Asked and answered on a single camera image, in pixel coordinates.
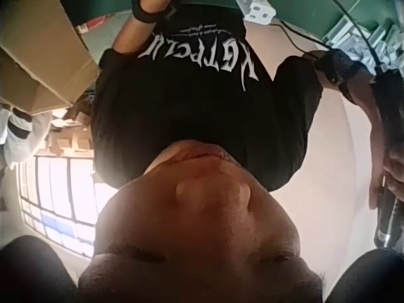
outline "black t-shirt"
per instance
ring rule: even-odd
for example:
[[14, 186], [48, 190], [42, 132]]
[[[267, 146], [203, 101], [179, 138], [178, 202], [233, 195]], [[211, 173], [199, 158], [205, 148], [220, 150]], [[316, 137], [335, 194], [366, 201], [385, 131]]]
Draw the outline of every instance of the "black t-shirt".
[[125, 185], [186, 139], [220, 145], [269, 191], [290, 180], [322, 86], [312, 63], [294, 56], [272, 80], [245, 35], [237, 13], [189, 6], [159, 24], [140, 54], [105, 51], [92, 133], [106, 183]]

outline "hand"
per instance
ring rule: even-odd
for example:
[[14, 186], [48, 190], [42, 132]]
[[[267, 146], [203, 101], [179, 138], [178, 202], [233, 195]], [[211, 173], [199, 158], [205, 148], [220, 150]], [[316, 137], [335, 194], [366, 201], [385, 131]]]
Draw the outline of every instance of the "hand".
[[383, 129], [372, 125], [372, 179], [369, 190], [369, 207], [377, 208], [377, 201], [382, 190], [383, 177], [386, 176], [387, 188], [401, 201], [404, 201], [404, 143], [384, 152]]
[[390, 149], [384, 161], [388, 189], [404, 201], [404, 143]]

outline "white sleeve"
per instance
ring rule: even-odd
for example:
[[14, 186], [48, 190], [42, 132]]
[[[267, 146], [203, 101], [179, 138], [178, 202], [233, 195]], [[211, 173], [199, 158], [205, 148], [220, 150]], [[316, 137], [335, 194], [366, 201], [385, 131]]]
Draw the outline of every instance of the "white sleeve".
[[17, 118], [12, 114], [9, 121], [20, 128], [30, 128], [31, 131], [26, 138], [21, 138], [9, 126], [4, 144], [4, 157], [8, 165], [14, 162], [24, 162], [36, 154], [41, 142], [45, 139], [51, 128], [52, 112], [33, 116], [31, 127]]
[[5, 144], [7, 138], [7, 123], [11, 111], [0, 107], [0, 145]]

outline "cardboard box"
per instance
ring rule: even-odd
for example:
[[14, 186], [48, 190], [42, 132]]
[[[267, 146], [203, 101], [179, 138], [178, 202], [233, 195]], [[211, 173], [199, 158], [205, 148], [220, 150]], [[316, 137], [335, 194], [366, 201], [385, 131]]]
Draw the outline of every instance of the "cardboard box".
[[69, 107], [96, 80], [59, 0], [8, 1], [0, 22], [2, 102], [29, 114]]

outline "wrist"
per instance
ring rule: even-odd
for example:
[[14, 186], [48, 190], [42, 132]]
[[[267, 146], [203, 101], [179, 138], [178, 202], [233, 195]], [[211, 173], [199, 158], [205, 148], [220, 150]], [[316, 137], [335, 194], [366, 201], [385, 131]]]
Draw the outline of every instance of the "wrist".
[[140, 7], [149, 14], [160, 13], [167, 9], [170, 0], [140, 0]]

